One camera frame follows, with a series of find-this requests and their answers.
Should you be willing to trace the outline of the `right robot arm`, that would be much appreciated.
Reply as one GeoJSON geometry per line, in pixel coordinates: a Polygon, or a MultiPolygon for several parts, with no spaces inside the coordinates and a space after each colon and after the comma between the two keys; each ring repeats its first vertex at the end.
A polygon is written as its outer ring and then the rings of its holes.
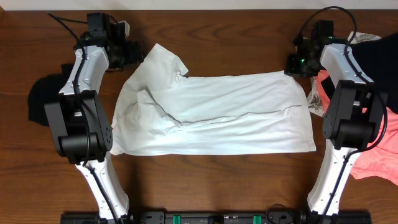
{"type": "Polygon", "coordinates": [[[386,131],[386,95],[361,69],[349,42],[332,36],[295,40],[285,74],[314,77],[324,69],[335,90],[323,119],[326,151],[307,202],[307,223],[336,222],[341,194],[362,152],[375,147],[386,131]]]}

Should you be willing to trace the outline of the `white t-shirt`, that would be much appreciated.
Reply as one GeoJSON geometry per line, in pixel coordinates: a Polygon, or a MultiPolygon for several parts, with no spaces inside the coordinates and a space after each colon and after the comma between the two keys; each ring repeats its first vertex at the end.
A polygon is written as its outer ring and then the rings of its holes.
{"type": "Polygon", "coordinates": [[[241,155],[313,152],[302,87],[284,72],[191,77],[155,45],[123,85],[113,155],[241,155]]]}

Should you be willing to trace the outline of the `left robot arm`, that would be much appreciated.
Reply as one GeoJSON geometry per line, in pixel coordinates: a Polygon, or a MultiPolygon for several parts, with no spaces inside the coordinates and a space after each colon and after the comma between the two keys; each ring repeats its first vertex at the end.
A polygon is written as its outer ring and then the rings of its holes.
{"type": "Polygon", "coordinates": [[[111,161],[113,130],[99,99],[101,81],[110,68],[141,63],[136,41],[117,44],[90,40],[75,49],[75,63],[58,100],[45,114],[58,154],[81,172],[98,204],[96,214],[64,214],[61,223],[132,223],[129,197],[111,161]]]}

